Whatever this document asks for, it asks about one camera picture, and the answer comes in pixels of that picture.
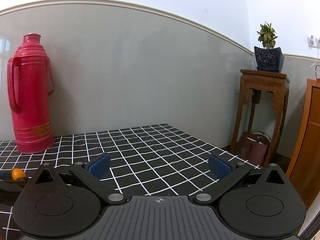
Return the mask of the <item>small orange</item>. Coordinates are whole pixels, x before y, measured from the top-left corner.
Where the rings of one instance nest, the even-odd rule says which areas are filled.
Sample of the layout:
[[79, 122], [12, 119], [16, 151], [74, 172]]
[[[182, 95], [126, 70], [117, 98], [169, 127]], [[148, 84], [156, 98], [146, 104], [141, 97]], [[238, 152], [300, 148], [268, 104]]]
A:
[[20, 168], [13, 168], [11, 171], [11, 177], [14, 181], [25, 179], [27, 176]]

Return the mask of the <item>dark red bag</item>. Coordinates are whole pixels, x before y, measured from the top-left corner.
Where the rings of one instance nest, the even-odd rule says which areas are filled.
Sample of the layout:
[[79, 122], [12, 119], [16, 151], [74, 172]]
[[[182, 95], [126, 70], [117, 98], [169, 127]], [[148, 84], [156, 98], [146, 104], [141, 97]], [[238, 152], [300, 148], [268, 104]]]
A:
[[262, 166], [271, 138], [264, 132], [243, 132], [238, 142], [237, 154], [254, 165]]

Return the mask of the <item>black white checked tablecloth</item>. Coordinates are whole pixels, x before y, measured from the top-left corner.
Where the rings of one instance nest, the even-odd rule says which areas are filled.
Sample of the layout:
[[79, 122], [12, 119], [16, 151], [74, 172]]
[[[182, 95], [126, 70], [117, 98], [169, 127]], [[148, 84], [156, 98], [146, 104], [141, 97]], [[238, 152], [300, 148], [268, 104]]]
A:
[[73, 163], [104, 153], [111, 162], [102, 166], [102, 184], [132, 201], [109, 207], [77, 239], [238, 239], [213, 210], [194, 206], [189, 197], [217, 183], [209, 170], [211, 155], [228, 164], [240, 158], [167, 124], [61, 136], [49, 149], [31, 155], [3, 141], [1, 171], [20, 168], [31, 177], [48, 164], [65, 177]]

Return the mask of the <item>brown wooden cabinet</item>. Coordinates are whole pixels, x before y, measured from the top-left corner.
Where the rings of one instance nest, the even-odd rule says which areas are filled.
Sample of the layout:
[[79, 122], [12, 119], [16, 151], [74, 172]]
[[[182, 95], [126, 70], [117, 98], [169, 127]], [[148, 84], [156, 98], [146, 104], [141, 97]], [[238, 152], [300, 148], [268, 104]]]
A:
[[319, 172], [319, 81], [308, 79], [304, 112], [287, 177], [298, 191], [313, 183]]

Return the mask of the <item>carved wooden plant stand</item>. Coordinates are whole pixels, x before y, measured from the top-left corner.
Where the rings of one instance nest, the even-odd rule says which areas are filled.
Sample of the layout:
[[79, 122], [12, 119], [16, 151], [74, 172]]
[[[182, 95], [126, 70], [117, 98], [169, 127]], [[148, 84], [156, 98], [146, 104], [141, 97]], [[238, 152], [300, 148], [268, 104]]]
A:
[[230, 152], [235, 152], [242, 111], [248, 105], [250, 113], [246, 131], [265, 131], [267, 124], [263, 124], [262, 121], [274, 123], [271, 142], [263, 162], [265, 167], [272, 155], [276, 153], [280, 142], [289, 100], [290, 80], [286, 74], [282, 73], [249, 69], [242, 69], [240, 72], [238, 107]]

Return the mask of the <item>red thermos flask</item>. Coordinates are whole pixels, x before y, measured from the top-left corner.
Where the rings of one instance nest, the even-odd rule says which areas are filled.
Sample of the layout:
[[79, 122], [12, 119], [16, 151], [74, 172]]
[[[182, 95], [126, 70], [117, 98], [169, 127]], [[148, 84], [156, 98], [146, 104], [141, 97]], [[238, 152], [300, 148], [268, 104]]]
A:
[[7, 63], [7, 88], [17, 150], [43, 152], [54, 143], [48, 96], [55, 90], [50, 59], [41, 35], [24, 35]]

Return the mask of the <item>potted green plant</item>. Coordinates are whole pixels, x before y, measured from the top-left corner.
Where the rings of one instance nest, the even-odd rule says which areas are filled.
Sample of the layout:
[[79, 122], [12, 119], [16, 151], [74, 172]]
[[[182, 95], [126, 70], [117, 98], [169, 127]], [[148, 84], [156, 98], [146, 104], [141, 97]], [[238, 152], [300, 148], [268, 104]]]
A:
[[263, 45], [262, 48], [254, 47], [254, 55], [257, 63], [257, 70], [281, 73], [284, 65], [284, 55], [280, 47], [276, 47], [276, 31], [271, 23], [265, 22], [260, 25], [257, 31], [258, 41]]

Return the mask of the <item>white wall socket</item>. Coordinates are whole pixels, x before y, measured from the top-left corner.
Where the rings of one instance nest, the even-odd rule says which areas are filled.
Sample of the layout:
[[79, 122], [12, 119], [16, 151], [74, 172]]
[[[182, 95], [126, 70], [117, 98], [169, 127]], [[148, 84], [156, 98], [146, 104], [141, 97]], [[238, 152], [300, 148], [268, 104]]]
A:
[[319, 39], [314, 35], [309, 36], [308, 46], [309, 48], [319, 48]]

